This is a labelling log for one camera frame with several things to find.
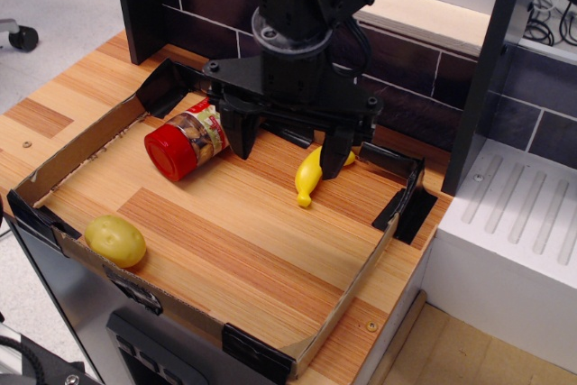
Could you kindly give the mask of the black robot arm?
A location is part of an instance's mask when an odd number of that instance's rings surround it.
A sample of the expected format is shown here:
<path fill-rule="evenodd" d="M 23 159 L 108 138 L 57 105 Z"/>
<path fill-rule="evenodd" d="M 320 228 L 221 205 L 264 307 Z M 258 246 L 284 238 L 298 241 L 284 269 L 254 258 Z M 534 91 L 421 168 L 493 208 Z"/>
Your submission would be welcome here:
<path fill-rule="evenodd" d="M 308 128 L 325 135 L 320 166 L 323 178 L 333 179 L 352 147 L 372 139 L 382 103 L 354 82 L 367 65 L 335 65 L 331 44 L 344 27 L 369 58 L 370 45 L 353 16 L 373 2 L 259 0 L 252 34 L 260 53 L 203 67 L 210 101 L 237 156 L 249 157 L 262 121 Z"/>

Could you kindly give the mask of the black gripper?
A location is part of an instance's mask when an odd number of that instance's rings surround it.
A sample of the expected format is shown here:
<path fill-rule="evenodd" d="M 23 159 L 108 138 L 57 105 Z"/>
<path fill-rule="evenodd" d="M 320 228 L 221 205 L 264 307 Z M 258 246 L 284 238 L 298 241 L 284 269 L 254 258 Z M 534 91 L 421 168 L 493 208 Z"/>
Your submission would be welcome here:
<path fill-rule="evenodd" d="M 262 51 L 210 60 L 203 72 L 233 152 L 247 160 L 261 117 L 326 132 L 320 154 L 323 179 L 335 179 L 355 142 L 370 141 L 382 102 L 337 68 L 325 50 L 310 56 Z"/>

